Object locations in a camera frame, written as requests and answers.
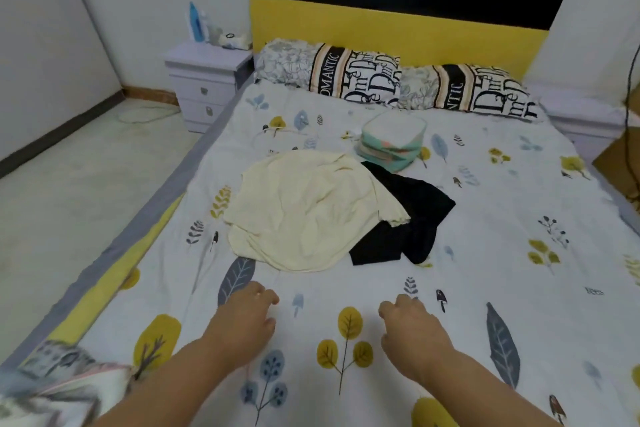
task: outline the white nightstand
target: white nightstand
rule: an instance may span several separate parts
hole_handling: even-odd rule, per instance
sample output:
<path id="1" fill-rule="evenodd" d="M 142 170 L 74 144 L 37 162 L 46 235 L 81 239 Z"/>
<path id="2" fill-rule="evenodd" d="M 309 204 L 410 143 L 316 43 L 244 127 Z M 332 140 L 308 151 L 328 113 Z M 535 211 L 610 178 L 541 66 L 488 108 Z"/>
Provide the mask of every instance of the white nightstand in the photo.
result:
<path id="1" fill-rule="evenodd" d="M 253 71 L 251 51 L 183 42 L 164 55 L 188 131 L 204 133 Z"/>

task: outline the floor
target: floor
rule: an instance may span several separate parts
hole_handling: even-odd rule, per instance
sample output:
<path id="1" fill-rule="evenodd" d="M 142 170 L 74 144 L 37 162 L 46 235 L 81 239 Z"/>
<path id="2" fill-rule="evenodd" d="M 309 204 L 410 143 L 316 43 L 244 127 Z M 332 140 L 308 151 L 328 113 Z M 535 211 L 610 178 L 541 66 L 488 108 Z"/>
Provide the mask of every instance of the floor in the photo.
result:
<path id="1" fill-rule="evenodd" d="M 149 110 L 148 107 L 162 107 Z M 133 218 L 200 134 L 129 99 L 0 179 L 0 362 Z"/>

